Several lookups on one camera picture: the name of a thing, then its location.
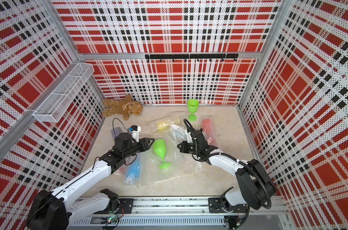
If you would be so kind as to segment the green wine glass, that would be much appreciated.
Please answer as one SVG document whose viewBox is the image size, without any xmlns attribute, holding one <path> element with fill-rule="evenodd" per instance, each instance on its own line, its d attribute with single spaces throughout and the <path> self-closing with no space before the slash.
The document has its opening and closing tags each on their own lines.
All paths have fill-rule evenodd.
<svg viewBox="0 0 348 230">
<path fill-rule="evenodd" d="M 197 120 L 197 116 L 195 115 L 195 113 L 197 112 L 198 107 L 199 107 L 198 100 L 190 99 L 187 101 L 187 108 L 188 108 L 188 111 L 190 113 L 190 115 L 188 116 L 189 121 L 196 121 Z"/>
<path fill-rule="evenodd" d="M 162 164 L 159 166 L 160 169 L 165 169 L 171 166 L 171 163 L 165 161 L 166 156 L 166 143 L 164 139 L 155 140 L 153 144 L 155 154 L 161 159 Z"/>
</svg>

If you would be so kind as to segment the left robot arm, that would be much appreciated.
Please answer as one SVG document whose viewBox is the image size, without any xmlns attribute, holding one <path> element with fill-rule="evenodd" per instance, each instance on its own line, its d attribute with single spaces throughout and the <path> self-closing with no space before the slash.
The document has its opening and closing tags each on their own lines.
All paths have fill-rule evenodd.
<svg viewBox="0 0 348 230">
<path fill-rule="evenodd" d="M 137 131 L 120 133 L 113 148 L 98 157 L 88 170 L 52 191 L 39 192 L 33 200 L 26 227 L 30 230 L 65 230 L 80 219 L 111 207 L 117 194 L 108 189 L 82 201 L 78 198 L 125 165 L 127 158 L 148 151 L 154 142 L 153 138 L 140 139 Z"/>
</svg>

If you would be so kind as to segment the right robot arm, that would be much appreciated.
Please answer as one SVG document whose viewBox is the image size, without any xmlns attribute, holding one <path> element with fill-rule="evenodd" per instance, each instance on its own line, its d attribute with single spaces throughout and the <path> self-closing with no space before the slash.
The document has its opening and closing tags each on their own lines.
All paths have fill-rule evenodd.
<svg viewBox="0 0 348 230">
<path fill-rule="evenodd" d="M 258 160 L 240 160 L 224 153 L 209 145 L 202 129 L 194 129 L 187 119 L 183 121 L 187 140 L 177 145 L 180 152 L 191 154 L 198 162 L 221 168 L 237 180 L 239 189 L 229 188 L 220 196 L 220 205 L 225 212 L 232 212 L 241 205 L 255 210 L 272 207 L 271 197 L 276 194 L 276 187 Z"/>
</svg>

